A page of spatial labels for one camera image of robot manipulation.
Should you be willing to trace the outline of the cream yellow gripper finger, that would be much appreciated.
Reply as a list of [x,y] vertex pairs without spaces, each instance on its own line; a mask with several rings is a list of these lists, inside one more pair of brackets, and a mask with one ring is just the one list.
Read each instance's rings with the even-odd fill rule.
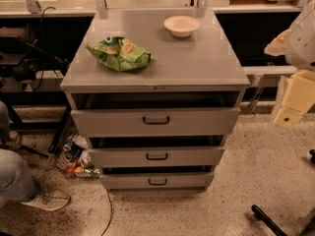
[[273,110],[272,124],[280,129],[295,126],[315,104],[315,73],[301,70],[282,76]]

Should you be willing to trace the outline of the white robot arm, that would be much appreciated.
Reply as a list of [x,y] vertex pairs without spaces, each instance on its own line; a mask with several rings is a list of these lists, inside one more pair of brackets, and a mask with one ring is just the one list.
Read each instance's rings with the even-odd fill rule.
[[315,104],[315,2],[309,2],[264,52],[283,55],[285,62],[297,69],[289,78],[281,77],[273,112],[272,124],[290,129]]

